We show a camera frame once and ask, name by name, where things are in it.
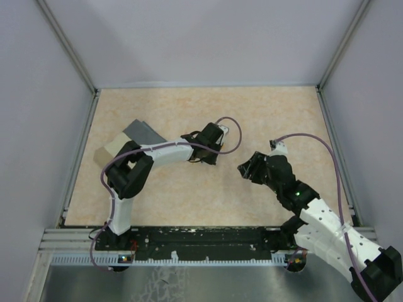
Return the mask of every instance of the light wood surface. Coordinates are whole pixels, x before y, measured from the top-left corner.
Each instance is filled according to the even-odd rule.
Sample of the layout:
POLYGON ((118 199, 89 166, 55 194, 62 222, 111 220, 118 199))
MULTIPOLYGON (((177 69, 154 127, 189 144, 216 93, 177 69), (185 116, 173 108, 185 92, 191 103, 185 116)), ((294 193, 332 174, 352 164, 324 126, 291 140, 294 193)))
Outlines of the light wood surface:
MULTIPOLYGON (((101 225, 109 215, 108 193, 99 182, 94 152, 134 119, 147 122, 167 140, 201 130, 221 116, 242 126, 241 147, 219 155, 217 165, 177 163, 151 172, 136 196, 133 225, 281 225, 291 213, 268 187, 241 177, 237 166, 255 151, 270 152, 269 140, 307 132, 324 138, 326 127, 314 87, 191 87, 102 90, 66 225, 101 225)), ((224 149, 238 140, 230 127, 224 149)), ((336 177, 327 150, 310 138, 289 138, 288 160, 297 178, 312 186, 337 211, 336 177)), ((343 195, 344 215, 350 220, 343 195)))

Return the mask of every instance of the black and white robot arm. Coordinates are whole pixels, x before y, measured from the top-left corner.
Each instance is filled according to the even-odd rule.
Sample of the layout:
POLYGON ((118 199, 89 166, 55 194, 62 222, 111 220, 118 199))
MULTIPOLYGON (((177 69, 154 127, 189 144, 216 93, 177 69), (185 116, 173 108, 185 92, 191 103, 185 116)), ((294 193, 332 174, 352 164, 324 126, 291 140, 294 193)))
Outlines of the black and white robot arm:
POLYGON ((155 145, 127 142, 116 159, 138 149, 141 152, 115 160, 105 171, 115 200, 113 216, 110 217, 108 226, 111 232, 120 236, 130 229, 133 199, 144 187, 152 169, 174 162, 195 160, 215 165, 218 154, 200 146, 219 152, 228 132, 229 129, 224 125, 209 123, 202 131, 182 135, 170 142, 155 145))
POLYGON ((364 301, 372 301, 351 265, 358 270, 377 301, 383 301, 402 282, 402 259, 393 247, 383 249, 358 233, 340 218, 310 186, 296 179, 288 163, 283 142, 271 142, 272 151, 255 154, 238 167, 241 176, 256 184, 267 185, 284 208, 295 216, 282 229, 291 232, 295 243, 337 269, 364 301), (347 233, 351 252, 346 248, 347 233))

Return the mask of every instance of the metal frame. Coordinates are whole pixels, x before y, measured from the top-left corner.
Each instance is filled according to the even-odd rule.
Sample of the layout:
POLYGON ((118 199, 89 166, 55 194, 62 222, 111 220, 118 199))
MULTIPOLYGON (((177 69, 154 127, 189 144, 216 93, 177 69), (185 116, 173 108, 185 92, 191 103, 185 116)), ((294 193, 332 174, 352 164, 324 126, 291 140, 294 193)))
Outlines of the metal frame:
MULTIPOLYGON (((69 41, 69 39, 66 37, 64 31, 60 27, 58 21, 56 20, 52 10, 50 9, 49 5, 47 4, 46 0, 35 0, 37 3, 40 11, 42 12, 44 18, 48 21, 50 27, 52 28, 53 32, 55 33, 55 36, 60 42, 60 45, 64 49, 66 55, 70 58, 73 66, 77 70, 78 74, 81 76, 83 81, 86 83, 88 89, 94 94, 94 99, 89 105, 88 109, 88 117, 86 124, 84 125, 81 136, 80 136, 80 141, 79 145, 76 151, 76 156, 75 156, 75 161, 72 164, 71 168, 71 173, 68 178, 68 182, 66 183, 65 189, 62 192, 62 210, 60 211, 60 217, 58 217, 57 223, 56 223, 56 228, 55 229, 46 229, 43 238, 41 241, 41 244, 39 246, 39 251, 37 255, 37 260, 35 262, 35 266, 33 268, 32 272, 32 278, 31 278, 31 283, 30 287, 28 288, 28 291, 26 292, 25 296, 25 301, 39 301, 43 286, 45 284, 45 278, 47 276, 48 268, 49 266, 52 265, 58 265, 60 264, 60 261, 62 261, 63 265, 80 265, 80 266, 86 266, 88 264, 88 260, 86 255, 88 254, 89 251, 89 246, 91 244, 91 240, 88 238, 90 230, 92 230, 91 227, 87 228, 57 228, 60 226, 60 223, 64 221, 65 215, 67 214, 69 203, 71 200, 72 192, 74 189, 74 185, 76 183, 78 171, 79 171, 79 166, 81 164, 82 160, 82 155, 84 153, 84 149, 86 146, 86 142, 88 139, 89 135, 89 130, 91 127, 92 120, 94 118, 95 114, 95 109, 96 105, 98 103, 99 99, 99 91, 97 88, 94 86, 93 81, 91 79, 91 76, 89 75, 89 72, 85 68, 81 58, 77 54, 77 52, 74 50, 74 47, 72 46, 72 43, 69 41)), ((329 138, 331 140, 331 144, 333 147, 333 150, 336 154, 337 160, 340 165, 340 171, 341 171, 341 180, 343 182, 344 190, 347 196, 347 200, 349 203, 350 207, 350 213, 353 216, 356 215, 358 217, 358 222, 362 221, 360 219, 360 211, 357 208, 357 204, 355 202, 355 194, 353 191, 353 188, 351 186, 351 181, 349 178, 348 174, 348 169, 346 167, 346 163, 344 161, 343 153, 340 148, 340 143, 338 140, 338 136, 335 130, 335 127, 333 125, 331 115, 329 112, 329 108, 326 102, 326 98, 323 93, 323 89, 326 86, 330 76, 332 75, 334 69, 337 67, 339 61, 342 59, 343 54, 348 47, 353 35, 355 34, 357 28, 361 24, 363 18, 365 17, 366 13, 368 12, 368 9, 370 7, 370 3, 372 0, 362 0, 360 7, 358 11, 356 12, 356 15, 351 22, 348 30, 346 31, 346 34, 344 38, 342 39, 341 43, 338 46, 337 51, 335 52, 331 63, 329 64, 327 70, 325 71, 320 83, 317 85, 317 96, 319 99, 319 103, 321 105, 321 110, 322 114, 324 116, 325 124, 327 127, 327 131, 329 134, 329 138)), ((363 234, 366 238, 376 241, 377 236, 375 234, 375 231, 371 227, 357 227, 357 231, 359 231, 361 234, 363 234)), ((127 253, 127 251, 109 251, 109 252, 97 252, 94 251, 94 254, 96 257, 102 258, 108 263, 111 264, 116 264, 116 257, 118 257, 119 253, 127 253)), ((283 265, 283 262, 281 261, 282 257, 289 253, 290 251, 278 251, 277 254, 274 254, 273 257, 274 259, 277 259, 280 257, 279 262, 276 262, 277 260, 274 260, 276 262, 275 264, 283 265)), ((180 262, 178 261, 167 261, 165 263, 163 262, 148 262, 148 263, 136 263, 136 261, 133 263, 133 265, 180 265, 180 262)), ((255 262, 256 265, 269 265, 269 262, 265 263, 257 263, 255 262)))

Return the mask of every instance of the black object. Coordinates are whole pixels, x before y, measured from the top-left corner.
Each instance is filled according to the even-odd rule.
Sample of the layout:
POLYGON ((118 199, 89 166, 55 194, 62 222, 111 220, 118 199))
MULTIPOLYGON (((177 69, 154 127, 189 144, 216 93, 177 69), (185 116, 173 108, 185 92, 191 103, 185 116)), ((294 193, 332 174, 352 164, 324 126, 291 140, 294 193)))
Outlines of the black object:
MULTIPOLYGON (((118 155, 140 148, 133 140, 127 142, 118 155)), ((116 191, 120 199, 136 196, 144 187, 154 161, 144 152, 128 155, 114 162, 107 170, 108 185, 116 191), (128 163, 135 163, 133 168, 128 163)))
POLYGON ((120 236, 108 228, 97 239, 95 250, 131 250, 136 260, 270 260, 277 250, 295 249, 293 238, 271 227, 133 226, 120 236))
POLYGON ((284 155, 267 156, 255 152, 246 163, 238 166, 238 171, 242 178, 272 189, 281 205, 297 216, 302 209, 308 208, 313 199, 320 198, 318 192, 306 183, 296 180, 284 155))
MULTIPOLYGON (((393 247, 386 250, 380 249, 381 254, 374 261, 366 261, 366 268, 361 271, 361 276, 371 293, 381 302, 403 281, 402 278, 402 256, 393 247)), ((354 292, 363 300, 370 302, 355 270, 350 267, 353 277, 351 287, 354 292)))
MULTIPOLYGON (((190 134, 182 135, 190 143, 198 143, 200 145, 206 146, 215 151, 221 150, 221 144, 219 142, 220 138, 224 135, 224 131, 215 123, 208 123, 207 126, 202 131, 194 131, 190 134)), ((217 162, 218 154, 212 153, 200 147, 193 147, 193 154, 190 160, 200 159, 209 165, 215 165, 217 162)))

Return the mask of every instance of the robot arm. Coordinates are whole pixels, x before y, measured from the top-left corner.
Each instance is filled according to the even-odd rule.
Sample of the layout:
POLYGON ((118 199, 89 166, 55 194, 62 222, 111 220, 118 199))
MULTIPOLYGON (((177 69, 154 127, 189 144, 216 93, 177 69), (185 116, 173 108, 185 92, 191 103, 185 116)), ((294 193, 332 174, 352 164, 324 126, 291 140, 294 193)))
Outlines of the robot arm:
POLYGON ((400 253, 393 247, 381 248, 347 223, 342 225, 315 190, 296 180, 284 143, 271 142, 271 148, 269 155, 255 152, 240 165, 241 176, 272 189, 281 205, 295 214, 281 229, 291 234, 299 247, 336 268, 362 300, 370 301, 351 266, 344 239, 347 233, 361 276, 377 301, 383 301, 403 280, 400 253))
POLYGON ((143 189, 152 169, 173 162, 194 160, 215 165, 217 154, 189 143, 220 151, 228 132, 229 129, 226 126, 209 123, 202 131, 182 135, 170 142, 155 145, 138 145, 134 141, 127 142, 116 157, 137 149, 149 151, 126 156, 115 161, 106 170, 108 185, 115 195, 115 212, 109 224, 111 232, 120 236, 130 229, 133 199, 143 189))

